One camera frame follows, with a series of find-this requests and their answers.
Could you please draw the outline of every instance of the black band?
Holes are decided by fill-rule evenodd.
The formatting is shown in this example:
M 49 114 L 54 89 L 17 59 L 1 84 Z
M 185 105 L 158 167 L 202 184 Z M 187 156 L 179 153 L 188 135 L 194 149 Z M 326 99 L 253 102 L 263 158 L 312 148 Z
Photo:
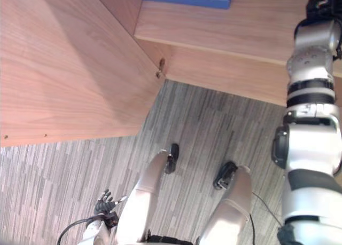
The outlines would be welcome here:
M 278 229 L 277 237 L 281 245 L 303 245 L 296 241 L 293 230 L 294 227 L 290 224 L 283 225 Z
M 167 237 L 167 236 L 158 236 L 158 235 L 150 236 L 147 239 L 146 243 L 170 243 L 170 244 L 179 244 L 179 245 L 193 245 L 189 241 L 182 241 L 176 238 Z
M 328 94 L 322 94 L 322 93 L 307 93 L 307 94 L 300 94 L 299 96 L 292 97 L 289 100 L 287 100 L 287 107 L 291 107 L 294 105 L 299 104 L 334 104 L 335 99 L 334 97 L 328 95 Z
M 295 169 L 287 174 L 292 191 L 302 188 L 317 187 L 328 189 L 342 194 L 342 187 L 336 180 L 326 173 L 308 170 Z
M 295 216 L 295 217 L 289 217 L 288 219 L 285 220 L 285 225 L 289 224 L 290 222 L 293 221 L 301 221 L 301 220 L 306 220 L 306 221 L 319 221 L 318 216 Z
M 333 83 L 322 78 L 315 78 L 313 80 L 299 81 L 293 83 L 287 90 L 287 95 L 300 90 L 308 88 L 327 88 L 333 90 Z

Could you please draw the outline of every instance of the wooden shelf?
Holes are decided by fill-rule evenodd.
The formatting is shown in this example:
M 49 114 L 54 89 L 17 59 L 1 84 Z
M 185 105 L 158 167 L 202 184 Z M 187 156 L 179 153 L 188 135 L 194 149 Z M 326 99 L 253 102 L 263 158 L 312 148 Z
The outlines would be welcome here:
M 144 1 L 135 37 L 285 66 L 307 1 L 232 0 L 228 10 Z
M 286 69 L 278 64 L 173 47 L 166 74 L 170 80 L 286 105 Z

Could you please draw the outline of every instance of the cabinet door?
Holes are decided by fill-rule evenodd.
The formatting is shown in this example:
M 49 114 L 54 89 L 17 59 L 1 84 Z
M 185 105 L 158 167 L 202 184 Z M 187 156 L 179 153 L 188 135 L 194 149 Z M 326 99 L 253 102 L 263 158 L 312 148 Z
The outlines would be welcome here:
M 135 135 L 164 81 L 99 0 L 2 0 L 1 145 Z

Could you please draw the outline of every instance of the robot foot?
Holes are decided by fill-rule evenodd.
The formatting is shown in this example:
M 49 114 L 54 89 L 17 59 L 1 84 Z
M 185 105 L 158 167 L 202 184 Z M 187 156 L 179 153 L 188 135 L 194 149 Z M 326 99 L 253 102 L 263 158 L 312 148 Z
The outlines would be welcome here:
M 237 170 L 237 166 L 233 161 L 228 161 L 225 163 L 216 178 L 214 179 L 213 186 L 216 190 L 221 190 L 222 188 L 227 189 L 232 175 Z
M 170 149 L 169 149 L 169 155 L 167 157 L 166 167 L 165 167 L 166 174 L 171 174 L 175 172 L 179 154 L 180 154 L 179 145 L 171 144 Z

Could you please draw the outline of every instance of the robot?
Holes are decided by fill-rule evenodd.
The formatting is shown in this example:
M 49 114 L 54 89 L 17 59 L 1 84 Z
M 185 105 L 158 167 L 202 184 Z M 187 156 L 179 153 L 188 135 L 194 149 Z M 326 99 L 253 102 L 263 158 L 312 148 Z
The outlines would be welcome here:
M 341 170 L 342 138 L 332 68 L 342 58 L 342 0 L 309 0 L 294 41 L 287 62 L 287 108 L 271 152 L 272 161 L 285 171 L 284 225 L 277 236 L 281 245 L 338 245 L 342 244 L 342 187 L 334 176 Z M 79 245 L 109 244 L 110 229 L 115 226 L 115 244 L 191 244 L 151 235 L 148 230 L 160 178 L 175 171 L 178 154 L 178 145 L 172 144 L 169 151 L 161 150 L 153 158 L 127 198 L 120 219 L 112 210 L 125 198 L 113 202 L 106 190 L 95 215 L 83 220 L 88 226 Z M 237 244 L 251 210 L 250 170 L 229 162 L 214 186 L 226 192 L 196 245 Z

